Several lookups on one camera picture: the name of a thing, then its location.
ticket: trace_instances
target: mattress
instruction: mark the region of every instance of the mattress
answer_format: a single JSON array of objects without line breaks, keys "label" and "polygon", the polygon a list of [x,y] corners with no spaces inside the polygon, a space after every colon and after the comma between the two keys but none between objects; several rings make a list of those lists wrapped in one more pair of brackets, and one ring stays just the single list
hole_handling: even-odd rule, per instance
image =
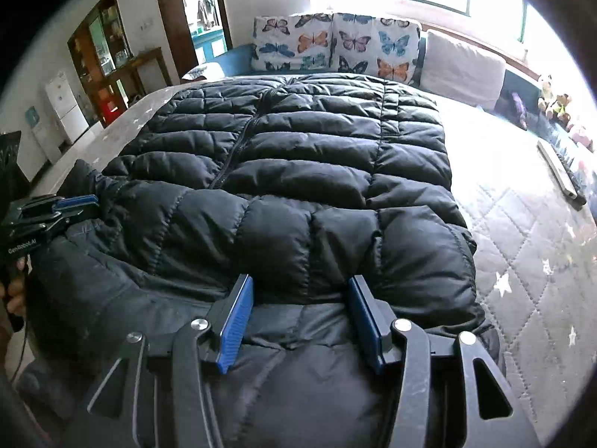
[{"label": "mattress", "polygon": [[452,192],[477,241],[478,301],[507,378],[545,443],[597,361],[597,227],[562,193],[537,138],[435,96]]}]

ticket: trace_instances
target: metal screw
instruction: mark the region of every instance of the metal screw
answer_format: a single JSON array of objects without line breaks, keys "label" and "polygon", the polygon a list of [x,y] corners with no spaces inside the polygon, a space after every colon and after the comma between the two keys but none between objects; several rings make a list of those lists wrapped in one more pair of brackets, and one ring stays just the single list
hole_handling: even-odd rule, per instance
[{"label": "metal screw", "polygon": [[210,323],[204,318],[196,318],[190,323],[190,327],[193,330],[205,330],[210,326]]},{"label": "metal screw", "polygon": [[394,321],[394,328],[400,332],[408,332],[411,328],[413,328],[413,324],[406,318],[399,318],[398,320]]},{"label": "metal screw", "polygon": [[477,341],[477,337],[473,332],[460,332],[460,341],[467,345],[473,345]]},{"label": "metal screw", "polygon": [[130,334],[128,334],[126,336],[126,341],[128,343],[137,343],[137,342],[140,342],[142,338],[143,338],[143,334],[142,333],[139,333],[139,332],[130,332]]}]

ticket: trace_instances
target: hand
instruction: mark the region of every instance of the hand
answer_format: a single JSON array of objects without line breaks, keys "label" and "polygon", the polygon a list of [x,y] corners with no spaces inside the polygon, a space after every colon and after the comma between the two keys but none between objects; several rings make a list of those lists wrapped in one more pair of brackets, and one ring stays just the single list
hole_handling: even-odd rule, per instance
[{"label": "hand", "polygon": [[[20,258],[17,261],[17,269],[19,270],[19,275],[17,275],[14,280],[10,282],[8,285],[8,296],[10,296],[10,301],[6,306],[6,310],[8,313],[12,313],[19,317],[24,317],[26,313],[25,308],[25,274],[23,271],[27,266],[27,261],[24,257]],[[4,298],[7,294],[6,288],[2,283],[0,283],[0,298]]]}]

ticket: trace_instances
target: red object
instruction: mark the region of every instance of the red object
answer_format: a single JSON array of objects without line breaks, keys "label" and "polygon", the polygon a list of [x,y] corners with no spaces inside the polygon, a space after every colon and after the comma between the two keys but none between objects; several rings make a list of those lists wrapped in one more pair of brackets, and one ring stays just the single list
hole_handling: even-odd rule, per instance
[{"label": "red object", "polygon": [[100,109],[106,121],[106,126],[112,124],[114,120],[124,112],[123,110],[114,106],[114,103],[112,101],[102,101],[100,103]]}]

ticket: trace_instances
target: white refrigerator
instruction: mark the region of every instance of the white refrigerator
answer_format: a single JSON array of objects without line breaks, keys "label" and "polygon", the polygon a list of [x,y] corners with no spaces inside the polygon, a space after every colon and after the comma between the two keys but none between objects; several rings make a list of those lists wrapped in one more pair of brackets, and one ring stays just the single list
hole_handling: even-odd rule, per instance
[{"label": "white refrigerator", "polygon": [[46,94],[58,117],[58,125],[65,132],[66,141],[73,144],[89,125],[75,100],[64,71],[60,71],[46,84]]}]

